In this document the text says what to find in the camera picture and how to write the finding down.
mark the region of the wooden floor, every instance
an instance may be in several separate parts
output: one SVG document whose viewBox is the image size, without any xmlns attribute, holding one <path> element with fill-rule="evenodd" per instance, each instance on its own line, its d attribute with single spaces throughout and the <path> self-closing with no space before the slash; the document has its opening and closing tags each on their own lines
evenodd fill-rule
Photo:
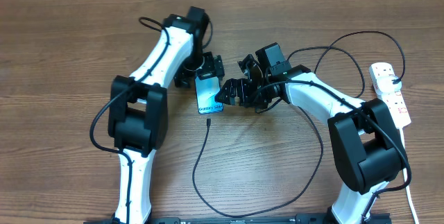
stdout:
<svg viewBox="0 0 444 224">
<path fill-rule="evenodd" d="M 139 16 L 162 20 L 205 8 L 214 22 L 209 50 L 222 55 L 225 79 L 243 75 L 237 61 L 278 42 L 285 55 L 328 45 L 353 31 L 394 36 L 407 57 L 403 94 L 413 123 L 405 129 L 413 171 L 411 194 L 422 223 L 444 219 L 444 0 L 0 0 L 0 223 L 82 223 L 109 218 L 119 195 L 119 160 L 88 137 L 90 122 L 108 100 L 117 75 L 128 76 L 159 37 Z M 358 35 L 338 47 L 364 70 L 364 100 L 375 98 L 367 69 L 390 62 L 400 74 L 396 46 L 381 35 Z M 299 53 L 292 65 L 314 68 L 321 51 Z M 332 51 L 319 77 L 349 95 L 360 91 L 355 66 Z M 217 209 L 242 214 L 297 195 L 320 155 L 319 143 L 299 110 L 281 103 L 263 115 L 226 106 L 199 115 L 193 89 L 169 90 L 169 132 L 153 169 L 153 216 L 218 217 L 198 198 L 191 171 L 212 118 L 207 148 L 196 172 L 201 193 Z M 106 117 L 96 136 L 113 140 Z M 341 179 L 330 138 L 307 192 L 295 203 L 262 216 L 324 212 Z M 402 183 L 402 175 L 392 185 Z M 374 212 L 412 223 L 405 191 L 386 193 Z"/>
</svg>

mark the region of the power strip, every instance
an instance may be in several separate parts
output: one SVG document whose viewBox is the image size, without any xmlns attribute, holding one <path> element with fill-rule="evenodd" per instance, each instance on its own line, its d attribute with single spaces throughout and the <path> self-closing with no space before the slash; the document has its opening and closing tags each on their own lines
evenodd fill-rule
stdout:
<svg viewBox="0 0 444 224">
<path fill-rule="evenodd" d="M 402 129 L 409 125 L 411 119 L 401 93 L 402 82 L 393 84 L 393 80 L 398 77 L 395 76 L 395 71 L 391 64 L 378 62 L 372 64 L 368 71 L 370 72 L 376 95 L 387 104 L 396 128 Z"/>
</svg>

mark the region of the light blue smartphone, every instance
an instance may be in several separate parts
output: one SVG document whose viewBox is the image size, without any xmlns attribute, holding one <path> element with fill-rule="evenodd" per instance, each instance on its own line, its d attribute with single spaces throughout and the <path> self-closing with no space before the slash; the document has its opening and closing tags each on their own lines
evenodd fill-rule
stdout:
<svg viewBox="0 0 444 224">
<path fill-rule="evenodd" d="M 219 87 L 219 78 L 213 77 L 201 80 L 195 79 L 197 108 L 199 114 L 209 114 L 223 111 L 223 104 L 214 100 L 216 94 L 221 90 Z"/>
</svg>

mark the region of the smartphone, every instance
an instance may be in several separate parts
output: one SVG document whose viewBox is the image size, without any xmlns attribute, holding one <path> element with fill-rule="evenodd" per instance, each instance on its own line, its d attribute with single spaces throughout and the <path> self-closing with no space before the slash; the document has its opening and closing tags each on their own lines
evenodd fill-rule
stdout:
<svg viewBox="0 0 444 224">
<path fill-rule="evenodd" d="M 223 104 L 214 100 L 216 94 L 221 90 L 219 87 L 219 78 L 213 77 L 201 80 L 195 79 L 197 108 L 199 114 L 209 114 L 223 111 Z"/>
</svg>

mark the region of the white cable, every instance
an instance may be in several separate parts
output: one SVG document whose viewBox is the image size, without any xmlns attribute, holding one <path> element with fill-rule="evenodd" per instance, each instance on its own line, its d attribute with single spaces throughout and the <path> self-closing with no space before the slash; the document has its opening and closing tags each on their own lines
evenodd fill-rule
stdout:
<svg viewBox="0 0 444 224">
<path fill-rule="evenodd" d="M 404 149 L 405 149 L 404 131 L 402 131 L 401 128 L 400 128 L 400 136 L 401 136 L 402 146 L 404 146 Z M 407 170 L 403 169 L 402 170 L 402 174 L 404 176 L 404 181 L 406 181 L 406 179 L 407 179 Z M 418 216 L 416 215 L 415 206 L 413 206 L 413 201 L 411 200 L 410 186 L 407 186 L 405 188 L 405 191 L 407 192 L 407 201 L 409 202 L 409 206 L 410 206 L 410 210 L 411 210 L 411 215 L 413 216 L 415 224 L 419 224 Z"/>
</svg>

